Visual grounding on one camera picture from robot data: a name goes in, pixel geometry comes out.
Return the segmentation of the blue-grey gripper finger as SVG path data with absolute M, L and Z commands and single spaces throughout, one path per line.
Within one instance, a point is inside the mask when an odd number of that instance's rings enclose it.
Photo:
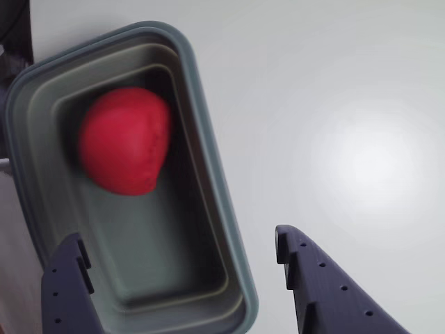
M 42 332 L 102 333 L 93 305 L 90 259 L 78 233 L 64 238 L 51 256 L 41 280 Z
M 277 263 L 299 333 L 406 333 L 327 253 L 291 225 L 275 228 Z

